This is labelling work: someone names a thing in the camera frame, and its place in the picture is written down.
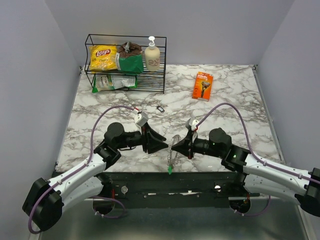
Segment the silver disc keyring holder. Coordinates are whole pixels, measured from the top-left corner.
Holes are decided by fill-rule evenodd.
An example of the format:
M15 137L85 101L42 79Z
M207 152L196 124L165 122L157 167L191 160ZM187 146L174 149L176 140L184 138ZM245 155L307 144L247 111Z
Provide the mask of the silver disc keyring holder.
M172 170L174 169L175 165L178 163L179 160L179 153L176 151L171 150L172 145L181 141L181 136L176 134L172 138L172 142L169 146L169 155L167 157L167 165L172 166Z

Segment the green key tag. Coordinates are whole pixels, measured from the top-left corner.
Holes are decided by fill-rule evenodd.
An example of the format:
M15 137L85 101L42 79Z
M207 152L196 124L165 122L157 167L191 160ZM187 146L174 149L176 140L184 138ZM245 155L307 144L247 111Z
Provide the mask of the green key tag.
M173 171L172 166L168 166L168 169L167 169L167 170L168 170L168 174L171 175L171 174L172 174L172 171Z

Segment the black key tag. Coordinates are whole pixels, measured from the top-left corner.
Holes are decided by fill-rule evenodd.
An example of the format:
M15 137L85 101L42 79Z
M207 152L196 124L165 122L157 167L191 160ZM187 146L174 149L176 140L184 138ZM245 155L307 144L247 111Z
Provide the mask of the black key tag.
M159 105L158 105L156 108L157 108L161 113L164 113L164 112L165 112L165 110L164 110L161 106L159 106Z

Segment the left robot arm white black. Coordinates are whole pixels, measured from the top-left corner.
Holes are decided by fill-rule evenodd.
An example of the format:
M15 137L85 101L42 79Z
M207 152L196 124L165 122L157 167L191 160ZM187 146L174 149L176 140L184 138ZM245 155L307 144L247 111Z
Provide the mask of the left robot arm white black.
M165 141L166 138L148 123L133 132L126 132L119 122L110 124L103 141L82 163L50 180L41 177L33 182L22 205L22 210L28 215L28 230L36 234L50 229L77 201L107 197L111 185L100 180L98 175L120 159L119 150L141 146L145 153L153 154L168 148Z

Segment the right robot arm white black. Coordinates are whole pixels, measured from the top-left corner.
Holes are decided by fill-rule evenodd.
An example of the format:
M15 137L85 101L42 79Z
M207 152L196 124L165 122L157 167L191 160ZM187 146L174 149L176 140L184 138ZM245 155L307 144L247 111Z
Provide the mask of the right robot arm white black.
M245 192L270 195L293 202L313 216L320 215L319 168L308 171L269 161L234 145L221 128L211 130L208 139L198 138L197 132L189 130L171 149L189 159L195 154L220 158L222 166L240 174L230 183L230 191L236 196Z

